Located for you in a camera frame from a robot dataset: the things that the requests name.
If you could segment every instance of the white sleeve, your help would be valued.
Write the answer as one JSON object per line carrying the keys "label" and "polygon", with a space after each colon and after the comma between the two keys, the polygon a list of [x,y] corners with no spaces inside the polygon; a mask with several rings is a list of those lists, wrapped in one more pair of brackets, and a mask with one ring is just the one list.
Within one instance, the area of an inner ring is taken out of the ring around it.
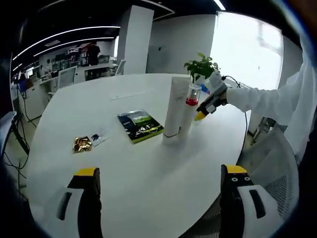
{"label": "white sleeve", "polygon": [[277,90],[227,89],[227,101],[243,112],[252,110],[280,125],[288,125],[299,100],[302,82],[302,74],[297,72]]}

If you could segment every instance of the gold packet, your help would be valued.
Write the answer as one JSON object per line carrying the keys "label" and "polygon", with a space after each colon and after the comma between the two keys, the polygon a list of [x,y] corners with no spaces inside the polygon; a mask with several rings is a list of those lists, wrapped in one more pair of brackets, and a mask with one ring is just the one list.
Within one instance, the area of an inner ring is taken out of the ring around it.
{"label": "gold packet", "polygon": [[91,149],[92,149],[92,143],[87,136],[75,138],[75,142],[73,146],[74,153],[91,151]]}

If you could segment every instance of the green leaves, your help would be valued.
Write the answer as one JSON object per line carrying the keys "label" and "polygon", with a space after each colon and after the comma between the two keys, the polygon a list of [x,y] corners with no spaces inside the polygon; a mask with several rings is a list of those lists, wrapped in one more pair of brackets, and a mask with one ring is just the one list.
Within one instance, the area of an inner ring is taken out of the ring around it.
{"label": "green leaves", "polygon": [[213,63],[211,57],[206,57],[200,52],[198,53],[198,56],[202,58],[200,61],[190,60],[184,64],[184,68],[187,68],[187,71],[190,72],[193,83],[195,83],[201,76],[204,76],[205,79],[207,79],[214,71],[219,70],[218,64]]}

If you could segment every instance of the book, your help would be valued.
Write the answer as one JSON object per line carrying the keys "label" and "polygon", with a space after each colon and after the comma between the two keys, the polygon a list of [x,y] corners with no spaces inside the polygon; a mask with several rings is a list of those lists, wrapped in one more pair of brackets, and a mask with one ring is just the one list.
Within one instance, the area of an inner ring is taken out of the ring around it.
{"label": "book", "polygon": [[164,130],[164,127],[144,110],[117,116],[133,144],[161,134]]}

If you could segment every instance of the potted plant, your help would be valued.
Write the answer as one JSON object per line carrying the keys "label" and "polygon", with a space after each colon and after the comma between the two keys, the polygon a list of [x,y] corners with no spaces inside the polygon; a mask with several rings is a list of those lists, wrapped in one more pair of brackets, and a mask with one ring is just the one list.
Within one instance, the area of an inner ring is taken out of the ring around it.
{"label": "potted plant", "polygon": [[184,67],[190,72],[192,82],[201,85],[214,71],[218,71],[218,64],[212,62],[211,57],[206,57],[202,53],[198,53],[198,56],[202,58],[200,61],[190,60],[184,64]]}

